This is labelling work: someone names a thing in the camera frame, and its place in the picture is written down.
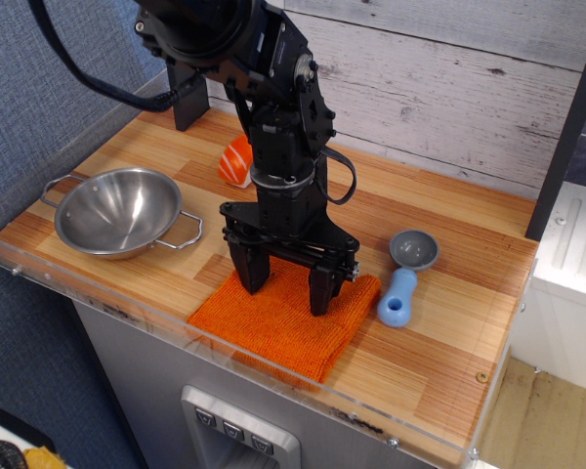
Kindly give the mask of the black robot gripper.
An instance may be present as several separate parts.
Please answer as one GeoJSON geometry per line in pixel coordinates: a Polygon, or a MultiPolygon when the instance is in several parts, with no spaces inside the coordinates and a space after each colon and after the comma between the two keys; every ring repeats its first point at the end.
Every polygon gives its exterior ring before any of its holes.
{"type": "Polygon", "coordinates": [[[328,216],[328,173],[312,170],[285,178],[261,173],[255,201],[227,201],[224,239],[241,285],[258,292],[271,273],[271,258],[310,271],[310,305],[315,317],[327,313],[344,281],[359,273],[360,244],[328,216]]]}

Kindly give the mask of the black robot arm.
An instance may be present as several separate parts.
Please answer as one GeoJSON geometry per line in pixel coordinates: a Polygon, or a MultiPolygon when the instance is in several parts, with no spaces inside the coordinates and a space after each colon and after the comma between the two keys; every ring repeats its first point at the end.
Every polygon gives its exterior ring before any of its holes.
{"type": "Polygon", "coordinates": [[[257,198],[221,208],[236,272],[249,292],[271,258],[309,271],[310,307],[324,315],[358,273],[358,241],[328,217],[334,112],[303,33],[265,1],[144,1],[140,35],[169,64],[221,83],[251,146],[257,198]]]}

